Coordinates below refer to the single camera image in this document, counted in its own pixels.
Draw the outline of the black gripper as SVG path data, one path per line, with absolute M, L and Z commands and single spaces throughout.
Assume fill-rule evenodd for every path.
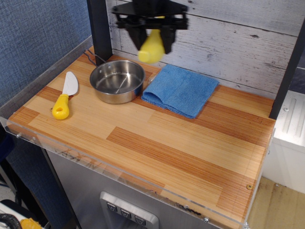
M 186 30 L 188 7 L 171 0 L 133 0 L 114 6 L 117 25 L 127 32 L 137 50 L 146 41 L 146 29 L 160 29 L 165 54 L 172 51 L 176 30 Z

